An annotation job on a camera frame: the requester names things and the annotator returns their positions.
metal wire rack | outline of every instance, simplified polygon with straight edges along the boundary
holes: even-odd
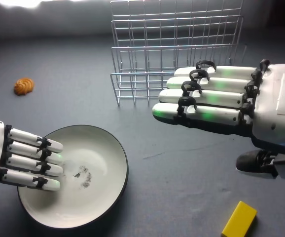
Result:
[[[123,98],[149,102],[176,69],[199,60],[235,62],[243,0],[115,0],[110,5],[115,70],[110,78],[118,105]]]

white robotic hand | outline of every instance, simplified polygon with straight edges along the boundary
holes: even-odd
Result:
[[[0,121],[0,183],[57,191],[63,169],[61,143],[24,132]]]
[[[200,65],[210,67],[201,69]],[[271,173],[273,157],[285,154],[285,64],[270,65],[264,59],[258,69],[200,61],[194,68],[177,69],[167,88],[159,94],[162,103],[152,109],[157,120],[250,137],[256,147],[270,151],[243,154],[237,169]],[[271,154],[271,159],[260,152]],[[266,157],[265,163],[260,157]],[[280,164],[285,164],[285,155],[279,157]],[[254,171],[252,163],[257,163]]]

table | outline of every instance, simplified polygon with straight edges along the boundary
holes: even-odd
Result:
[[[243,31],[244,66],[285,63],[285,29]],[[250,139],[162,124],[146,100],[121,101],[110,82],[110,35],[0,41],[0,120],[38,135],[73,124],[112,133],[129,162],[126,191],[99,221],[53,230],[28,218],[14,186],[0,184],[0,236],[217,237],[237,203],[258,211],[248,236],[285,236],[285,180],[246,176],[236,158]],[[17,97],[18,78],[36,82]]]

yellow eraser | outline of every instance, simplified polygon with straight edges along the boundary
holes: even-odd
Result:
[[[223,229],[223,237],[244,237],[254,220],[257,211],[240,201]]]

white bowl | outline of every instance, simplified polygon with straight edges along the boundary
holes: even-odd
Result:
[[[128,163],[119,141],[98,127],[76,125],[46,136],[64,145],[64,175],[57,192],[18,188],[20,201],[36,221],[74,228],[107,213],[122,196]]]

